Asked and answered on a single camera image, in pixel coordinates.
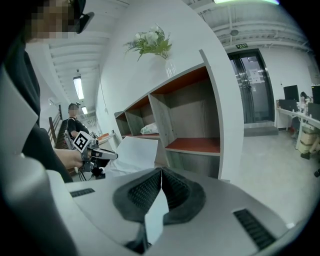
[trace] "white flower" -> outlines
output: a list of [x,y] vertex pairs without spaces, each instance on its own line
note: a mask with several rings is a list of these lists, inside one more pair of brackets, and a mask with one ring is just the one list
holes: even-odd
[[153,45],[157,41],[158,37],[159,36],[155,32],[148,32],[145,34],[145,40],[149,45]]
[[140,39],[140,34],[139,33],[136,33],[134,35],[134,41],[138,41]]
[[152,27],[150,28],[150,31],[151,31],[151,32],[156,32],[156,31],[158,31],[158,30],[159,30],[159,27],[158,27],[157,25],[152,26]]

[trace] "person in black shirt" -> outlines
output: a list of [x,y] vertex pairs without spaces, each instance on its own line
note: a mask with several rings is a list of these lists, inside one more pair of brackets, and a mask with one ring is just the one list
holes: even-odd
[[69,112],[69,119],[66,123],[66,127],[71,138],[74,139],[75,137],[77,137],[80,131],[83,131],[86,134],[89,134],[89,131],[86,128],[86,126],[77,119],[79,106],[75,103],[71,103],[69,105],[68,112]]
[[[86,0],[44,0],[42,5],[39,0],[38,3],[40,5],[35,9],[37,13],[31,15],[30,20],[26,20],[25,28],[10,46],[4,66],[21,96],[39,117],[40,87],[25,51],[26,42],[50,38],[55,32],[67,32],[80,19]],[[83,165],[81,153],[77,150],[53,148],[47,131],[39,125],[38,118],[26,139],[22,153],[38,160],[47,170],[59,172],[64,182],[72,182],[67,169],[80,168]]]

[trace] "flower bouquet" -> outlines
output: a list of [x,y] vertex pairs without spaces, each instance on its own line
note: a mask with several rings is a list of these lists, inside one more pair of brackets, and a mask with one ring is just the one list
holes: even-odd
[[169,58],[169,50],[172,44],[169,44],[169,36],[165,38],[165,32],[157,24],[150,28],[149,32],[140,32],[134,35],[134,40],[125,43],[123,46],[127,47],[127,52],[138,52],[139,59],[143,54],[160,55],[165,60]]

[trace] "plastic bag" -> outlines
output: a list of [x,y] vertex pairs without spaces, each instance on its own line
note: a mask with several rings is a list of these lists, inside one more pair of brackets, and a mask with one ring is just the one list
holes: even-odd
[[141,129],[141,134],[158,134],[158,127],[155,122],[150,123]]

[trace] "table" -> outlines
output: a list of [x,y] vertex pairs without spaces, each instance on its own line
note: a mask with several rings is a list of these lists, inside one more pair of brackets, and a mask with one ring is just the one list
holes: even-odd
[[276,110],[277,110],[277,112],[279,114],[284,114],[284,115],[288,116],[288,123],[287,123],[286,128],[285,128],[286,131],[288,130],[289,123],[291,122],[292,118],[295,118],[295,117],[300,118],[300,129],[299,129],[298,139],[296,140],[296,144],[295,144],[295,149],[296,150],[299,147],[300,139],[301,139],[301,136],[302,136],[302,129],[303,129],[304,121],[307,124],[312,125],[312,126],[318,128],[318,129],[320,129],[320,121],[317,120],[317,119],[312,118],[312,116],[307,116],[307,115],[305,115],[305,113],[301,113],[301,112],[289,111],[289,110],[286,110],[286,109],[282,109],[280,107],[277,107]]

